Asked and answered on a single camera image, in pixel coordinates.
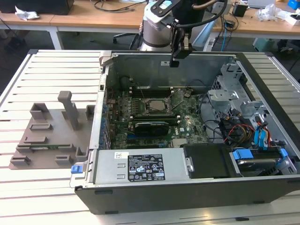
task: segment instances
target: blue tab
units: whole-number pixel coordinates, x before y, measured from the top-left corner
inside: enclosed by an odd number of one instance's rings
[[[71,167],[71,174],[82,173],[82,172],[83,172],[83,166],[82,165],[73,165]]]
[[[235,160],[254,158],[250,149],[237,149],[233,152]]]
[[[265,138],[266,134],[267,134],[267,132],[265,132],[265,130],[262,130],[261,136],[259,138],[259,143],[258,143],[258,146],[262,147],[263,150],[267,150],[267,147],[264,146],[264,138]]]
[[[285,149],[281,149],[281,150],[280,150],[280,154],[282,155],[282,158],[288,156],[288,154],[287,154],[287,152],[286,152]]]
[[[257,129],[254,133],[254,144],[257,145],[258,144],[258,137],[259,137],[259,129],[258,129],[258,126],[257,126]]]

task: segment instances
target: sticker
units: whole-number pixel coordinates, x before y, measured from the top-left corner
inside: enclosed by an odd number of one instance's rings
[[[161,62],[160,62],[160,65],[161,65],[161,66],[169,66],[169,65],[170,65],[170,62],[169,62],[169,61],[161,61]]]
[[[118,159],[118,158],[127,158],[129,155],[129,152],[126,151],[126,152],[115,152],[114,153],[114,158],[115,159]]]
[[[128,180],[130,182],[165,180],[162,154],[128,156]]]

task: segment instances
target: barcode sticker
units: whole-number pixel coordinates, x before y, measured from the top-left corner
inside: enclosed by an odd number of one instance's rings
[[[118,158],[128,158],[129,152],[125,151],[125,152],[115,152],[114,153],[114,158],[118,159]]]

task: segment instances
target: power supply label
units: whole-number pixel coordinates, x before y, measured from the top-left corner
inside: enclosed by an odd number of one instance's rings
[[[130,182],[165,180],[162,154],[128,156],[128,180]]]

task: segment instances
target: wooden table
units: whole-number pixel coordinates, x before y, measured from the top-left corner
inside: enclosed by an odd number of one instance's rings
[[[284,11],[295,12],[287,3],[287,0],[278,1],[276,6]],[[257,9],[250,8],[246,11],[244,17],[237,17],[239,26],[237,30],[232,32],[231,36],[240,38],[300,39],[300,26],[292,26],[281,19],[260,22],[255,16],[256,12]],[[225,15],[224,18],[236,22],[236,19],[231,15]],[[206,51],[211,51],[211,43],[218,36],[220,30],[221,19],[218,19],[206,42]]]
[[[108,0],[105,2],[104,8],[117,9],[130,4],[132,3]],[[283,10],[292,11],[287,6],[287,0],[277,2],[276,5]],[[69,15],[42,14],[39,19],[29,21],[23,21],[14,14],[0,13],[0,17],[10,28],[15,30],[48,31],[55,49],[59,50],[63,49],[59,31],[137,33],[143,19],[144,7],[145,4],[140,4],[134,7],[134,12],[115,14],[95,9],[89,0],[75,0]],[[244,17],[238,18],[239,27],[232,33],[232,37],[300,39],[300,26],[291,26],[286,21],[281,21],[280,19],[277,22],[259,22],[254,16],[256,11],[256,9],[249,9],[246,11]],[[230,15],[225,15],[225,18],[235,21]],[[7,29],[7,27],[0,22],[0,29]],[[218,36],[220,30],[221,23],[218,20],[206,42],[206,51],[211,50],[211,43]]]
[[[129,6],[118,0],[108,0],[105,9]],[[75,0],[68,15],[39,15],[39,19],[24,21],[15,14],[0,13],[0,17],[14,30],[46,30],[50,33],[55,49],[63,49],[59,31],[138,33],[145,4],[133,7],[133,12],[108,13],[97,10],[89,0]],[[7,27],[0,21],[0,29]]]

